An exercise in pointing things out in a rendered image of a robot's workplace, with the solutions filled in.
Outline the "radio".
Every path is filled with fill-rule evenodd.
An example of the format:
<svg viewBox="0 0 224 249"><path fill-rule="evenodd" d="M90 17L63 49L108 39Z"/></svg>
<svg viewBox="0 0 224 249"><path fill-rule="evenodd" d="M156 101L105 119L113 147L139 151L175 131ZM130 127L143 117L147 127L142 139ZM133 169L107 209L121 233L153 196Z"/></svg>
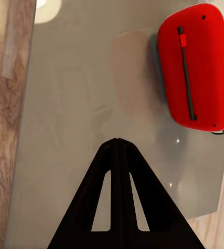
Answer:
<svg viewBox="0 0 224 249"><path fill-rule="evenodd" d="M198 0L169 15L157 43L173 119L224 134L224 0Z"/></svg>

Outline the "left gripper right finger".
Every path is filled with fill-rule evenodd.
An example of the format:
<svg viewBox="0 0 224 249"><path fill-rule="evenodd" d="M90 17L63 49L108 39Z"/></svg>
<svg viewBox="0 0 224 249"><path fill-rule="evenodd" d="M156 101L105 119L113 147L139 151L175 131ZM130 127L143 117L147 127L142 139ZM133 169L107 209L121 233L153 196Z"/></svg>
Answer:
<svg viewBox="0 0 224 249"><path fill-rule="evenodd" d="M117 140L125 249L205 249L138 148ZM130 173L149 231L137 226Z"/></svg>

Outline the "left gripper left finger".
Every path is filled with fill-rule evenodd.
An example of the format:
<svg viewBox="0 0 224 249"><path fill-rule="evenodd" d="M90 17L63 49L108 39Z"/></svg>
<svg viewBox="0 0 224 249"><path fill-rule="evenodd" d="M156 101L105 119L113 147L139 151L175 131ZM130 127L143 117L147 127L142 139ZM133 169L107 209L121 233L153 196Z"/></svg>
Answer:
<svg viewBox="0 0 224 249"><path fill-rule="evenodd" d="M125 249L117 138L102 144L47 249ZM91 231L111 170L110 230Z"/></svg>

